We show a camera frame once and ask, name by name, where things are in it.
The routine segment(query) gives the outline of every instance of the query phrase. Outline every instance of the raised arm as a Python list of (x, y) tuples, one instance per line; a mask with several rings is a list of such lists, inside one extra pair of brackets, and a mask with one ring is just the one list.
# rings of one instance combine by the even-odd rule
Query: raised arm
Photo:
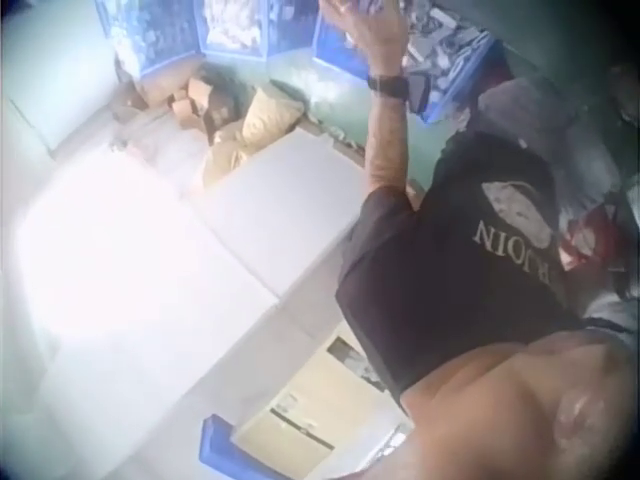
[[(402, 75), (409, 35), (398, 0), (385, 0), (384, 9), (372, 15), (359, 12), (352, 0), (320, 0), (320, 8), (329, 22), (351, 36), (371, 76)], [(405, 102), (374, 93), (365, 155), (369, 192), (380, 187), (404, 192), (408, 162)]]

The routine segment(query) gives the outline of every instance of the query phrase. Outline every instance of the watch strap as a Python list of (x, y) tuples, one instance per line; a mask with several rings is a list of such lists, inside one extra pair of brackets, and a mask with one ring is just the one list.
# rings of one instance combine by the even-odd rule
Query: watch strap
[(399, 75), (395, 77), (369, 75), (367, 83), (371, 90), (387, 97), (397, 98), (405, 102), (409, 99), (409, 81), (405, 77)]

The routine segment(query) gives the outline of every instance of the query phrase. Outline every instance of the beige cushion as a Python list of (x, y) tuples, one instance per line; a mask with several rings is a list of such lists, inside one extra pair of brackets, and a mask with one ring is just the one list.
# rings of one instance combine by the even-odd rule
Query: beige cushion
[(239, 140), (228, 140), (214, 144), (205, 158), (202, 186), (215, 185), (236, 168), (244, 165), (259, 149), (245, 145)]
[(304, 114), (304, 105), (271, 84), (258, 89), (242, 126), (246, 144), (264, 148), (283, 137)]
[(222, 127), (213, 136), (213, 143), (228, 142), (229, 140), (242, 140), (243, 124), (244, 119), (241, 119)]

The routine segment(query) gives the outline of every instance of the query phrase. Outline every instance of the black t-shirt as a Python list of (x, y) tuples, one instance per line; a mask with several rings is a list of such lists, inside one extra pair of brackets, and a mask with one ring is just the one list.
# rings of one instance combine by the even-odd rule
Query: black t-shirt
[(476, 134), (440, 159), (419, 211), (394, 188), (369, 195), (336, 298), (396, 398), (475, 348), (581, 327), (565, 307), (553, 190), (538, 157)]

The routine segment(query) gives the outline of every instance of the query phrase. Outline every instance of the hand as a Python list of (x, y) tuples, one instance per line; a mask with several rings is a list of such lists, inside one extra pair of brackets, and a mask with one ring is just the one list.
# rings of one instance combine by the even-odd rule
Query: hand
[(372, 15), (358, 11), (357, 0), (320, 0), (320, 11), (351, 36), (367, 58), (371, 75), (402, 74), (409, 30), (398, 0), (384, 0), (382, 11)]

